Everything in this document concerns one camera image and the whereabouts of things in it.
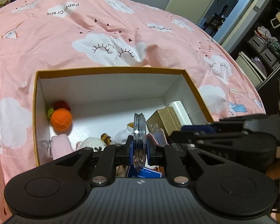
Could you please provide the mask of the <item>round floral compact mirror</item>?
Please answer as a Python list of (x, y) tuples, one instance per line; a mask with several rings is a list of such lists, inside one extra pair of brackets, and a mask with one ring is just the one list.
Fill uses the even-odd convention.
[(146, 162), (146, 119), (144, 114), (134, 114), (133, 123), (133, 166), (140, 170), (145, 166)]

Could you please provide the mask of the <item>pink fluffy strawberry plush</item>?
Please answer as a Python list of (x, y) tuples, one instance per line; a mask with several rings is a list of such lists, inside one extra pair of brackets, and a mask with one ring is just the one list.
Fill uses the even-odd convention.
[(167, 138), (163, 129), (158, 129), (154, 133), (148, 133), (147, 137), (152, 138), (155, 145), (167, 145)]

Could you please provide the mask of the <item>blue ocean park card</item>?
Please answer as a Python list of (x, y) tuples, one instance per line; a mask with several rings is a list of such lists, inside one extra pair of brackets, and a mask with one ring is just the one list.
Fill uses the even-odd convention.
[(162, 173), (158, 171), (151, 170), (149, 168), (141, 168), (137, 170), (133, 165), (129, 166), (127, 170), (127, 178), (161, 178)]

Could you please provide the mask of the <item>crochet orange red flower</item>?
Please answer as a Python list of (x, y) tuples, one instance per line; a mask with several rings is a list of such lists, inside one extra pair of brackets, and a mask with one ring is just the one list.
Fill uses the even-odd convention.
[(67, 131), (73, 122), (70, 106), (65, 101), (57, 101), (47, 110), (47, 118), (57, 132)]

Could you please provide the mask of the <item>pink cloud print duvet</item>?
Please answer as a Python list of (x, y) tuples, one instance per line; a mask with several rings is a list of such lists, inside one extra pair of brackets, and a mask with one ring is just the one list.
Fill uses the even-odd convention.
[(235, 60), (184, 17), (130, 0), (14, 1), (0, 9), (0, 223), (6, 183), (36, 165), (36, 72), (96, 66), (185, 69), (216, 120), (265, 112)]

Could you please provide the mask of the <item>sailor bear plush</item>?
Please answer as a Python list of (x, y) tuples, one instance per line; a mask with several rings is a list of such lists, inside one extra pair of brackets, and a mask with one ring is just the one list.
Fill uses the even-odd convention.
[(100, 139), (107, 145), (114, 145), (114, 144), (125, 144), (126, 140), (129, 136), (133, 135), (133, 127), (134, 127), (134, 123), (129, 123), (127, 124), (127, 127), (125, 130), (121, 130), (120, 132), (118, 132), (115, 136), (109, 136), (106, 133), (103, 133), (100, 136)]

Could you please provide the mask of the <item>long white cardboard box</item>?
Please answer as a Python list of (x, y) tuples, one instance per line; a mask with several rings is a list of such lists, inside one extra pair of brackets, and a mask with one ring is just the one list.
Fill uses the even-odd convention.
[(174, 110), (181, 126), (192, 125), (192, 121), (190, 120), (181, 101), (173, 101), (169, 103), (167, 107), (172, 108)]

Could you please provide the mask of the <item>orange cardboard storage box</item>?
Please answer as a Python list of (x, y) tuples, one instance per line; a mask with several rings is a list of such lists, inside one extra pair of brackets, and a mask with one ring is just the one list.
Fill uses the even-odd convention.
[(65, 101), (73, 116), (67, 131), (72, 147), (88, 137), (113, 136), (133, 121), (180, 101), (192, 124), (213, 122), (199, 90), (183, 69), (92, 67), (37, 71), (33, 96), (36, 164), (50, 161), (47, 142), (57, 133), (47, 119), (48, 108)]

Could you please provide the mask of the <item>white crochet bunny doll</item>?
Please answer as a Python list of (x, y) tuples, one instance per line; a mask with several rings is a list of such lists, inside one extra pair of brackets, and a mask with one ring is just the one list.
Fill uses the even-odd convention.
[(93, 148), (94, 152), (103, 151), (107, 145), (99, 138), (88, 137), (82, 142), (78, 142), (76, 145), (76, 150), (80, 150), (85, 147)]

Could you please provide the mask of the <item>dark storage shelf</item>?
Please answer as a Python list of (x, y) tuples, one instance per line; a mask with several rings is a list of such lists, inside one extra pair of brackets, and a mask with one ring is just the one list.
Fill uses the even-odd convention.
[(280, 0), (269, 0), (231, 56), (255, 88), (280, 72)]

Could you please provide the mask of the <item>gold square gift box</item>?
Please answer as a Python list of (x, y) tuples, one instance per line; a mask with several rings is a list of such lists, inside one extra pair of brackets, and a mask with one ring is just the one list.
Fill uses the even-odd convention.
[(181, 123), (173, 107), (156, 110), (146, 121), (146, 124), (150, 133), (155, 133), (157, 130), (162, 129), (166, 137), (181, 129)]

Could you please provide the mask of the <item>pink zip pouch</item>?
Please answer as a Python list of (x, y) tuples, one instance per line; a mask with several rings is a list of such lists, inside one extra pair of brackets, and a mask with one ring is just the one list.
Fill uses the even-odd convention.
[(48, 141), (48, 155), (56, 160), (73, 152), (70, 140), (66, 134), (53, 136)]

